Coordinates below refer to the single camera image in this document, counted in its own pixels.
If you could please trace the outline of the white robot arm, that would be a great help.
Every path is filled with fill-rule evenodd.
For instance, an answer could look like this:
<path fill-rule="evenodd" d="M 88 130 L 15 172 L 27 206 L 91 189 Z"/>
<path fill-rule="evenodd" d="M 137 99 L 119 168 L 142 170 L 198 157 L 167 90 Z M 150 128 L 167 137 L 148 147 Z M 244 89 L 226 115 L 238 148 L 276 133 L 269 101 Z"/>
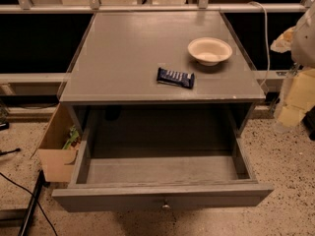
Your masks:
<path fill-rule="evenodd" d="M 274 40 L 271 49 L 279 53 L 289 51 L 292 61 L 303 67 L 283 80 L 281 101 L 275 111 L 277 126 L 290 129 L 315 106 L 315 6 Z"/>

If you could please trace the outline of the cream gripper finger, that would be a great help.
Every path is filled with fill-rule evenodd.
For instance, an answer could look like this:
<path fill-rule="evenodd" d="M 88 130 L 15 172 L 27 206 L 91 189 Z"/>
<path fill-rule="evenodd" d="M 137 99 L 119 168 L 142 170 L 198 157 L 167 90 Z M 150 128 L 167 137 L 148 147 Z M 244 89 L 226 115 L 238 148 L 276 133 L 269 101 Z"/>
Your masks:
<path fill-rule="evenodd" d="M 314 106 L 315 69 L 305 68 L 293 78 L 278 121 L 285 127 L 295 127 Z"/>
<path fill-rule="evenodd" d="M 278 53 L 285 53 L 291 50 L 294 27 L 285 30 L 276 40 L 273 41 L 271 49 Z"/>

